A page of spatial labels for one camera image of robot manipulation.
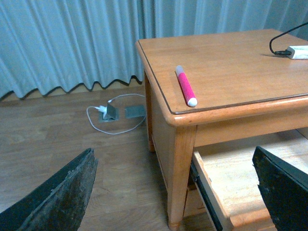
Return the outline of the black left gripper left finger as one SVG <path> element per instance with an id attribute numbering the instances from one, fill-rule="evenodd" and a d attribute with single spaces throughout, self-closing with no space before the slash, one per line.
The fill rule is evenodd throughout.
<path id="1" fill-rule="evenodd" d="M 86 149 L 0 214 L 2 231 L 76 231 L 92 193 L 98 160 Z"/>

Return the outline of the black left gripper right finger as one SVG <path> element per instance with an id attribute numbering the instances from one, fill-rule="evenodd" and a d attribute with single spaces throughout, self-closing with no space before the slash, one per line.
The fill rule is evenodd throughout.
<path id="1" fill-rule="evenodd" d="M 279 231 L 308 229 L 308 175 L 258 146 L 253 165 L 259 191 Z"/>

